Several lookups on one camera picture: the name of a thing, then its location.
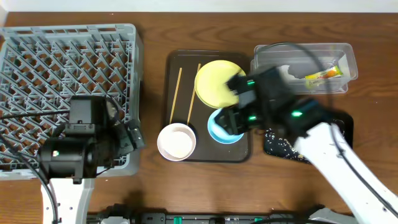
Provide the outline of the white napkin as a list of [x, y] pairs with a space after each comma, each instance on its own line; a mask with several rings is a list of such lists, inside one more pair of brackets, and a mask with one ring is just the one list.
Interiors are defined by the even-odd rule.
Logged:
[[286, 80], [298, 80], [305, 76], [302, 68], [298, 65], [282, 65], [279, 66], [278, 69]]

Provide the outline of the light blue bowl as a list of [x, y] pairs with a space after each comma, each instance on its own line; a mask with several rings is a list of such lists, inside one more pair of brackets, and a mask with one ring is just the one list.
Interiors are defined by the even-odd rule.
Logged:
[[221, 109], [217, 109], [210, 115], [207, 122], [207, 129], [210, 136], [218, 143], [221, 144], [233, 144], [238, 142], [244, 134], [230, 135], [221, 126], [215, 123], [215, 117], [221, 112]]

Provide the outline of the snack wrapper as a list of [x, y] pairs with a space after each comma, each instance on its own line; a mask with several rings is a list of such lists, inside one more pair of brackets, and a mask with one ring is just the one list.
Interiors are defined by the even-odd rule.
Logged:
[[317, 72], [304, 77], [308, 86], [319, 85], [324, 82], [324, 79], [339, 78], [343, 76], [343, 72], [338, 66], [328, 68], [322, 72]]

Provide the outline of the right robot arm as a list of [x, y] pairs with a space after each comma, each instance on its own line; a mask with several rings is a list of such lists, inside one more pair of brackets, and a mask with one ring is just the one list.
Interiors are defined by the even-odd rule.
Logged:
[[238, 103], [224, 107], [215, 123], [228, 134], [276, 126], [294, 138], [294, 149], [326, 178], [358, 223], [397, 223], [397, 195], [355, 154], [331, 109], [313, 98], [299, 98], [270, 68], [251, 76], [234, 74], [226, 86]]

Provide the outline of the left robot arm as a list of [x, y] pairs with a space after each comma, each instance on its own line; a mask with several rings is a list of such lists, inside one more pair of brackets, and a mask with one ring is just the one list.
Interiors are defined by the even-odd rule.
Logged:
[[44, 223], [86, 223], [98, 167], [144, 147], [138, 119], [121, 121], [109, 113], [115, 102], [104, 96], [73, 96], [69, 120], [39, 150]]

